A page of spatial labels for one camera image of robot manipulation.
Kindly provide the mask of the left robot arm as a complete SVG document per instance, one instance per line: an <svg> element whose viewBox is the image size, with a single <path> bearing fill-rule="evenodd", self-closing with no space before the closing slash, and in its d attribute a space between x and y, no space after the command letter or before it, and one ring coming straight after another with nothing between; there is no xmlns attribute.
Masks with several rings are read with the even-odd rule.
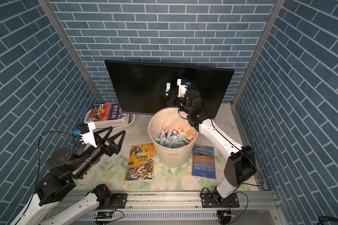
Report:
<svg viewBox="0 0 338 225"><path fill-rule="evenodd" d="M49 172L36 185L34 193L23 210L12 221L13 225L70 225L93 210L111 213L125 208L127 194L114 194L106 184L97 185L85 197L60 214L45 220L45 216L76 187L104 155L119 154L126 131L111 135L112 127L95 131L90 125L80 124L76 132L81 141L90 144L82 154L71 148L58 149L46 162Z"/></svg>

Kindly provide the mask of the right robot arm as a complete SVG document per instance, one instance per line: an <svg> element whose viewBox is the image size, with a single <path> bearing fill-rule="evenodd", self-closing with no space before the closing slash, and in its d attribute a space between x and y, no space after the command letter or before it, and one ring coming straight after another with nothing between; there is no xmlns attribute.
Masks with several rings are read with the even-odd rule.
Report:
<svg viewBox="0 0 338 225"><path fill-rule="evenodd" d="M257 172L254 149L242 146L226 135L213 121L211 108L203 93L188 89L184 94L165 92L167 105L187 114L190 126L208 138L226 158L224 179L214 188L212 199L223 205L229 196Z"/></svg>

